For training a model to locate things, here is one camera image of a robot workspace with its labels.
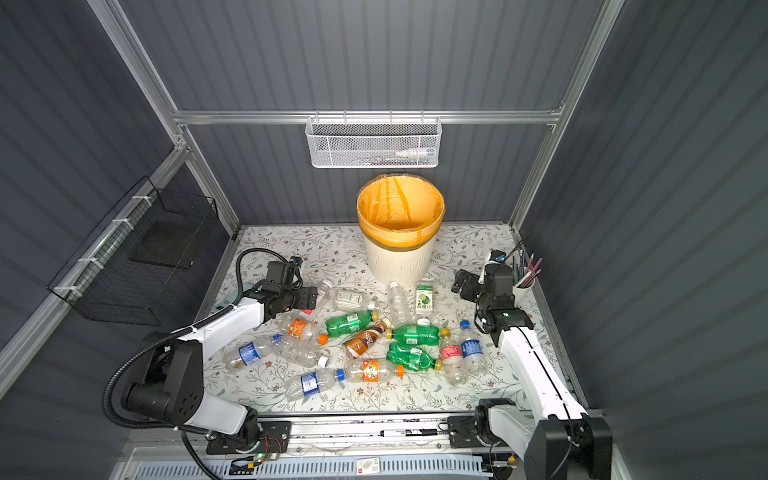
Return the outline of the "pink label clear bottle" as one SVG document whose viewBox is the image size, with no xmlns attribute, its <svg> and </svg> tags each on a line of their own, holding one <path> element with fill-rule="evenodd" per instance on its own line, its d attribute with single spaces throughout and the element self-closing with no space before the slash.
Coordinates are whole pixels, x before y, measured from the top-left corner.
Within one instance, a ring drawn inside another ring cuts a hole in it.
<svg viewBox="0 0 768 480">
<path fill-rule="evenodd" d="M 305 320 L 314 320 L 320 314 L 330 298 L 333 283 L 328 279 L 324 279 L 314 281 L 310 284 L 310 287 L 313 288 L 313 294 L 309 298 L 309 308 L 299 310 L 299 316 Z"/>
</svg>

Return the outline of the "crushed clear bottle white cap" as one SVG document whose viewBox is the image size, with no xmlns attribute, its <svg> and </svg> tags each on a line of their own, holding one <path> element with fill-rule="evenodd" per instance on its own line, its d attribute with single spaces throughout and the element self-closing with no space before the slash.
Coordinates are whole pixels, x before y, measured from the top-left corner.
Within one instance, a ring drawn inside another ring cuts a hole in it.
<svg viewBox="0 0 768 480">
<path fill-rule="evenodd" d="M 278 347 L 279 354 L 285 360 L 305 368 L 326 368 L 329 357 L 319 351 L 303 345 L 282 342 Z"/>
</svg>

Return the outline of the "green label white carton bottle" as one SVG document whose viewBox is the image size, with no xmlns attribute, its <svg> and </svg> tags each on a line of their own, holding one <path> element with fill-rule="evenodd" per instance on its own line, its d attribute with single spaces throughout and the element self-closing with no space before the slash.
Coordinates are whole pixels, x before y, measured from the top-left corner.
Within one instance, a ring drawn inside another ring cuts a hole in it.
<svg viewBox="0 0 768 480">
<path fill-rule="evenodd" d="M 434 312 L 434 287 L 430 284 L 419 284 L 415 288 L 415 312 L 429 317 Z"/>
</svg>

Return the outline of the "red label clear bottle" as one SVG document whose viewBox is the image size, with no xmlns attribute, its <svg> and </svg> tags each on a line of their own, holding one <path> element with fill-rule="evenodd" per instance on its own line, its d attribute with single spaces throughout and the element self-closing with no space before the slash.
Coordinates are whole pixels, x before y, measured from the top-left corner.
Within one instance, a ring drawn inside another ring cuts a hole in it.
<svg viewBox="0 0 768 480">
<path fill-rule="evenodd" d="M 451 385 L 461 385 L 467 381 L 464 358 L 458 345 L 446 345 L 440 348 L 442 371 Z"/>
</svg>

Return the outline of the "blue label clear bottle front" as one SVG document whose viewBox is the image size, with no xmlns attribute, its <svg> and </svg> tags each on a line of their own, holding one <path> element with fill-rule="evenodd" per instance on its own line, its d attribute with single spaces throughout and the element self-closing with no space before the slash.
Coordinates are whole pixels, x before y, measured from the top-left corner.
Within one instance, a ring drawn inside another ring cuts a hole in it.
<svg viewBox="0 0 768 480">
<path fill-rule="evenodd" d="M 344 369 L 318 368 L 289 378 L 285 384 L 287 400 L 296 401 L 333 389 L 346 380 Z"/>
</svg>

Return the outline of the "orange soda label bottle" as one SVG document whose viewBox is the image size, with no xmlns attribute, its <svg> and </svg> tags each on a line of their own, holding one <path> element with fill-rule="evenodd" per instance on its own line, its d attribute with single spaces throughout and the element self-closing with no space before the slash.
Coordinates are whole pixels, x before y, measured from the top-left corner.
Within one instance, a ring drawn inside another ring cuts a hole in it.
<svg viewBox="0 0 768 480">
<path fill-rule="evenodd" d="M 352 383 L 387 383 L 403 378 L 405 369 L 386 359 L 357 359 L 344 369 L 345 380 Z"/>
</svg>

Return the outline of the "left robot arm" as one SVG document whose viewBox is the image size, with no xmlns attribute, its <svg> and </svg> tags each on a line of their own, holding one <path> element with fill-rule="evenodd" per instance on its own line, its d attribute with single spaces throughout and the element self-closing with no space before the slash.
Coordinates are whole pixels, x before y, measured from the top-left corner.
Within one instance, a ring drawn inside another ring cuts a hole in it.
<svg viewBox="0 0 768 480">
<path fill-rule="evenodd" d="M 304 284 L 303 260 L 248 248 L 236 258 L 236 293 L 223 309 L 160 336 L 117 368 L 101 406 L 113 424 L 127 429 L 171 428 L 246 435 L 251 410 L 205 390 L 205 360 L 239 335 L 281 313 L 316 306 L 317 289 Z"/>
</svg>

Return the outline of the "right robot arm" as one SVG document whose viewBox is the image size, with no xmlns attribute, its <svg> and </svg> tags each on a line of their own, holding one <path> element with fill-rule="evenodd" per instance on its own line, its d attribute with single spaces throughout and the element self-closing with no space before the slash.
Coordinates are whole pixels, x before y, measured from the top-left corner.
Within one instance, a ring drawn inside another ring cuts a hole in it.
<svg viewBox="0 0 768 480">
<path fill-rule="evenodd" d="M 590 414 L 546 358 L 530 316 L 516 306 L 513 270 L 484 265 L 480 275 L 460 269 L 451 291 L 475 306 L 481 332 L 510 361 L 530 405 L 525 415 L 508 399 L 485 399 L 476 408 L 479 438 L 505 443 L 521 457 L 526 479 L 609 479 L 613 435 L 604 418 Z"/>
</svg>

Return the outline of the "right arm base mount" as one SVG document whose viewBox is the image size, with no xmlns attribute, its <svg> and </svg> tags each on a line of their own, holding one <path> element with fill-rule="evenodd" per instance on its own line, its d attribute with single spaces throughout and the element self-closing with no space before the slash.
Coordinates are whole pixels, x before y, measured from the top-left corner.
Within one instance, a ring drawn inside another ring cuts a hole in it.
<svg viewBox="0 0 768 480">
<path fill-rule="evenodd" d="M 498 440 L 488 425 L 483 424 L 474 414 L 449 416 L 444 422 L 444 430 L 454 449 L 490 447 Z"/>
</svg>

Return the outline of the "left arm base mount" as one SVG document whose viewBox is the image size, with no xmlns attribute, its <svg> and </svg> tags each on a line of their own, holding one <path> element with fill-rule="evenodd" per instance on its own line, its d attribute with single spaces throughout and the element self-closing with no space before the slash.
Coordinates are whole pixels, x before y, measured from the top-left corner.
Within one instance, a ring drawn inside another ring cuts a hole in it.
<svg viewBox="0 0 768 480">
<path fill-rule="evenodd" d="M 287 452 L 292 423 L 289 421 L 247 421 L 235 434 L 215 433 L 208 441 L 208 455 L 283 454 Z"/>
</svg>

